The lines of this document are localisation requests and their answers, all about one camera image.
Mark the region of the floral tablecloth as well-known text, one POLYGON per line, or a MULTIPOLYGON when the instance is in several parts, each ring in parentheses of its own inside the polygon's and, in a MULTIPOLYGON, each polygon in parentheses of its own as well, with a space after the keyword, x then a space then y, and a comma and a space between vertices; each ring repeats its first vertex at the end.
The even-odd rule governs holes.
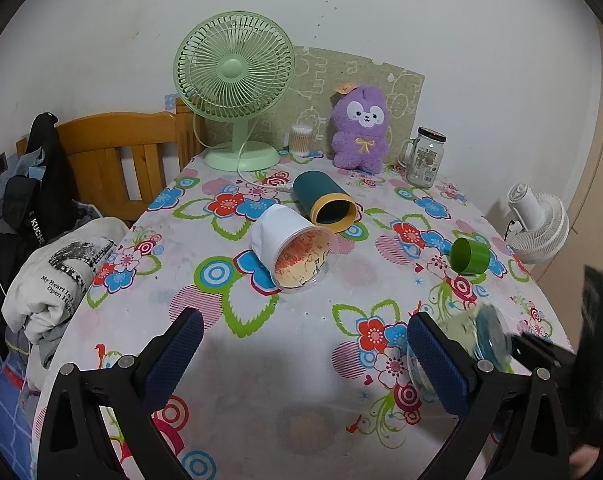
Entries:
POLYGON ((96 275, 52 367, 112 367, 187 307, 202 344, 154 422, 196 479, 414 479, 454 419, 426 403, 405 358, 410 315, 446 320, 493 304, 513 332, 567 344, 551 304, 497 231, 452 183, 424 192, 394 169, 369 176, 284 157, 244 183, 195 158, 96 275), (274 286, 251 227, 284 185, 328 174, 356 222, 318 283, 274 286), (454 272, 452 244, 487 245, 483 274, 454 272))

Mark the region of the white-sleeved clear plastic cup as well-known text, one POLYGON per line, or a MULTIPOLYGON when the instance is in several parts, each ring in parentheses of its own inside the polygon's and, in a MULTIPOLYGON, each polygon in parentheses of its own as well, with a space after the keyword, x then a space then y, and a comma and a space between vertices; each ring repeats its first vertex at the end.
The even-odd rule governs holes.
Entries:
POLYGON ((323 278, 336 259, 336 235, 275 204, 251 227, 251 250, 277 288, 298 292, 323 278))

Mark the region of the teal cup with yellow rim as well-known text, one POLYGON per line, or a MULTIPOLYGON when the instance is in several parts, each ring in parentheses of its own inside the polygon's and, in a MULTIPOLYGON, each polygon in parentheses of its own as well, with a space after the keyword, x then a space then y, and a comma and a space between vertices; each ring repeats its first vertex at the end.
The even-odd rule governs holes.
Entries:
POLYGON ((293 182, 293 194, 316 226, 341 233, 356 222, 355 201, 322 171, 309 170, 299 174, 293 182))

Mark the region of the green cartoon placemat board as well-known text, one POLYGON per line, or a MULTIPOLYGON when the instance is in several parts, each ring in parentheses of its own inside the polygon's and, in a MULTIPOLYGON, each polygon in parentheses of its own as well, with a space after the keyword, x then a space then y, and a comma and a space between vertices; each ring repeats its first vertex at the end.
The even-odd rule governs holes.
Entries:
POLYGON ((349 87, 375 86, 384 94, 389 111, 387 162, 394 162, 413 131, 417 104, 425 81, 421 74, 370 58, 333 50, 296 46, 295 74, 279 103, 259 117, 252 138, 283 148, 295 124, 313 129, 312 148, 332 152, 333 107, 338 92, 349 87))

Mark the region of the white printed t-shirt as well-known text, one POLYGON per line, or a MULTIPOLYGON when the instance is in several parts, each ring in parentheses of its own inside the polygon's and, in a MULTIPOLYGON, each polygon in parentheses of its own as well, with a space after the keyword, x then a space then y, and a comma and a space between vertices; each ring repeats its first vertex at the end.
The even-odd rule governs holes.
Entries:
POLYGON ((96 272, 128 232, 114 217, 94 219, 35 250, 13 279, 1 313, 31 344, 75 313, 96 272))

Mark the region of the white floor fan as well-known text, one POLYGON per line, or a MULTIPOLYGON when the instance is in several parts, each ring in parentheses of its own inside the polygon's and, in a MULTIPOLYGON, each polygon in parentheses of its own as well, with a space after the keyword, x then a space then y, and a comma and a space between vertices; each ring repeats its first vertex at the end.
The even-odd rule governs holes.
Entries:
POLYGON ((507 193, 507 203, 519 228, 507 234, 507 244, 526 266, 555 257, 569 234, 569 218, 563 202, 555 195, 536 194, 518 182, 507 193))

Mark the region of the clear cup with yellow sleeve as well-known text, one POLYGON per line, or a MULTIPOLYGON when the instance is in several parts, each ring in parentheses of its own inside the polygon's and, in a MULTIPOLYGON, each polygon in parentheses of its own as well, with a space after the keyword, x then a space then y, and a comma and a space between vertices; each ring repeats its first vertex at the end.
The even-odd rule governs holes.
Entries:
MULTIPOLYGON (((480 304, 473 310, 438 322, 439 328, 475 360, 487 360, 500 372, 510 372, 511 341, 502 325, 502 316, 493 304, 480 304)), ((438 396, 427 378, 412 344, 408 344, 408 364, 413 386, 426 403, 438 402, 438 396)))

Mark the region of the small green cup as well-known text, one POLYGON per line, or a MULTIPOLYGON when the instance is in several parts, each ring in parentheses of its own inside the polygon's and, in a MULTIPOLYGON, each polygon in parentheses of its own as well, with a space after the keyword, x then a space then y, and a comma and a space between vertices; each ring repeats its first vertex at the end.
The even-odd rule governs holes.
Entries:
POLYGON ((483 274, 489 266, 490 249, 477 240, 458 238, 450 248, 449 262, 452 270, 459 274, 483 274))

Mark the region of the green desk fan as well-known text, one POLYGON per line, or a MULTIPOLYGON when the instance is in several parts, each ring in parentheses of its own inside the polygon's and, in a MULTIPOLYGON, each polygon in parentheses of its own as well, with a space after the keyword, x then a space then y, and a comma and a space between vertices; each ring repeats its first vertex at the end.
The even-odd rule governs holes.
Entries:
POLYGON ((252 140, 250 127, 285 96, 294 70, 288 34, 262 14, 222 12, 184 37, 172 70, 179 98, 199 118, 232 126, 229 142, 206 148, 208 166, 243 172, 277 165, 278 150, 252 140))

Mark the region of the glass jar with dark lid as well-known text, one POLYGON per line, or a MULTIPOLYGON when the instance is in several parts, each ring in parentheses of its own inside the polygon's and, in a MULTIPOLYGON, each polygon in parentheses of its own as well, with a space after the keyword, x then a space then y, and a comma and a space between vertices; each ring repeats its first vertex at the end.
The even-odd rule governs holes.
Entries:
POLYGON ((399 165, 405 169, 405 180, 417 188, 431 188, 436 180, 447 137, 434 129, 419 127, 416 136, 402 145, 399 165))

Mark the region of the cotton swab container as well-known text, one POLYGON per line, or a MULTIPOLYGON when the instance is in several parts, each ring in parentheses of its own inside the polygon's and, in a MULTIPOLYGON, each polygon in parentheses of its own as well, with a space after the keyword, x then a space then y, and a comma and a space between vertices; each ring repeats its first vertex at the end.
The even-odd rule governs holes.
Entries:
POLYGON ((312 139, 311 125, 292 125, 288 133, 288 151, 294 156, 307 157, 311 151, 312 139))

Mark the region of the wooden chair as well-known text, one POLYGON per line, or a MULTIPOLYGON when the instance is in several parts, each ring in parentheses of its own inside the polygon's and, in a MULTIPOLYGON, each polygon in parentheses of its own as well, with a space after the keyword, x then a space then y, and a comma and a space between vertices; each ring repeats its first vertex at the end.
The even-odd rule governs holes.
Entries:
POLYGON ((109 112, 59 122, 59 135, 73 171, 77 197, 105 216, 130 224, 167 185, 164 151, 177 150, 178 167, 204 150, 205 119, 176 99, 172 112, 109 112))

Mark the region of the purple plush toy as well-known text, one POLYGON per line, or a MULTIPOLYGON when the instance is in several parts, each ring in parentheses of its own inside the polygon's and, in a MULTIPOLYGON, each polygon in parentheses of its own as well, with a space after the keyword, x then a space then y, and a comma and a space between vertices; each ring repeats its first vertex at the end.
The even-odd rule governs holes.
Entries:
POLYGON ((386 139, 389 118, 380 88, 357 87, 342 96, 332 113, 333 165, 379 174, 389 149, 386 139))

